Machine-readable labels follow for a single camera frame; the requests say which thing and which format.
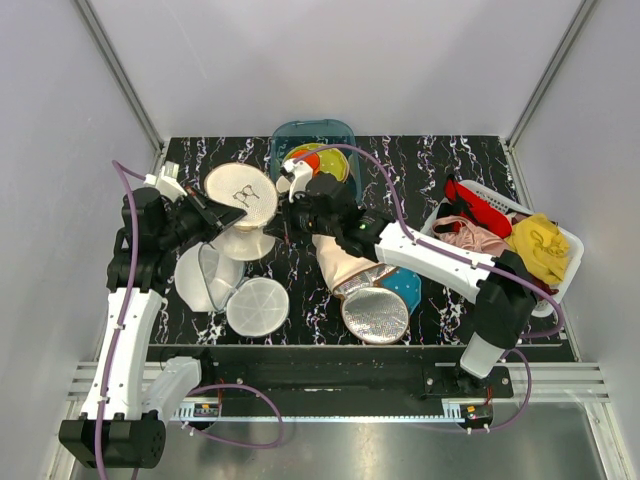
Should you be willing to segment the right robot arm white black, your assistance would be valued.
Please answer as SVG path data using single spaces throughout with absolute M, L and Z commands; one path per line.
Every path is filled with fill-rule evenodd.
M 473 333 L 454 384 L 470 397 L 488 387 L 489 373 L 516 346 L 536 305 L 531 277 L 516 253 L 472 252 L 412 230 L 360 207 L 350 188 L 330 174 L 284 174 L 276 189 L 289 237 L 328 237 L 350 257 L 405 268 L 471 302 Z

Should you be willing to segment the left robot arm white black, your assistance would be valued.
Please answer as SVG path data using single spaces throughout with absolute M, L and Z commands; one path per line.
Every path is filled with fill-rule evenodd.
M 175 200 L 154 187 L 123 197 L 123 226 L 107 267 L 108 321 L 98 366 L 78 418 L 59 429 L 60 443 L 101 478 L 110 469 L 157 466 L 167 425 L 183 399 L 214 388 L 214 369 L 192 357 L 169 361 L 145 387 L 147 351 L 177 252 L 216 239 L 246 214 L 192 187 Z

